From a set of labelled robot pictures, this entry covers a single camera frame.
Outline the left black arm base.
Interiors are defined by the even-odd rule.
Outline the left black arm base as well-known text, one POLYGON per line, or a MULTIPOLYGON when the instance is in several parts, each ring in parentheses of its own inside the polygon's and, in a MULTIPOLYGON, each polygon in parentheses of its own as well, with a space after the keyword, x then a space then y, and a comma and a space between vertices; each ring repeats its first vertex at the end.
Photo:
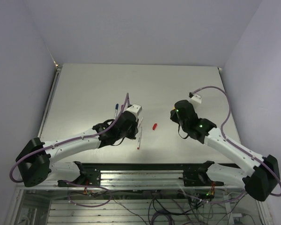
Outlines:
POLYGON ((66 163, 66 174, 58 179, 58 187, 91 187, 100 186, 101 173, 95 167, 88 167, 79 161, 66 163))

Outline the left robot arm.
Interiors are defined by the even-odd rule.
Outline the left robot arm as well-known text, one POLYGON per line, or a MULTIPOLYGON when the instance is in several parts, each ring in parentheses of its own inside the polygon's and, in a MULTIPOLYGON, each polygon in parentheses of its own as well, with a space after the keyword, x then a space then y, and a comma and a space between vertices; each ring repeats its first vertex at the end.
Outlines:
POLYGON ((62 163, 61 160, 87 150, 114 146, 116 141, 136 139, 138 133, 139 113, 126 109, 116 119, 109 119, 94 125, 75 137, 43 142, 36 137, 28 141, 16 158, 25 187, 34 187, 50 175, 64 175, 75 186, 86 181, 86 173, 79 162, 62 163))

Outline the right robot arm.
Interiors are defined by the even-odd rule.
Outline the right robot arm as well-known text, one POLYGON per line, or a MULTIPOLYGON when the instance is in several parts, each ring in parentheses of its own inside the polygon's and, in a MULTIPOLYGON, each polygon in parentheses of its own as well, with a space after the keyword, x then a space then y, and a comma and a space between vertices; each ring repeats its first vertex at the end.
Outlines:
POLYGON ((207 161, 202 164, 197 180, 201 185, 223 182, 244 189, 257 201, 265 201, 278 185, 280 172, 278 160, 268 155, 264 157, 248 148, 225 138, 222 131, 211 121, 199 118, 188 100, 174 104, 170 119, 178 124, 187 137, 220 152, 238 167, 232 168, 207 161))

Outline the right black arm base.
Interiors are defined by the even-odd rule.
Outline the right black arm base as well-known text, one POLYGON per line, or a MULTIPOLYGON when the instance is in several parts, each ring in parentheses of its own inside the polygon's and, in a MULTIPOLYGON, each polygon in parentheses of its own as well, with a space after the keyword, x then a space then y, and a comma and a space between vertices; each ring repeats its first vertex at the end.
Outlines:
POLYGON ((212 186, 214 181, 208 177, 207 171, 214 164, 213 161, 183 164, 183 173, 178 179, 183 181, 185 187, 212 186))

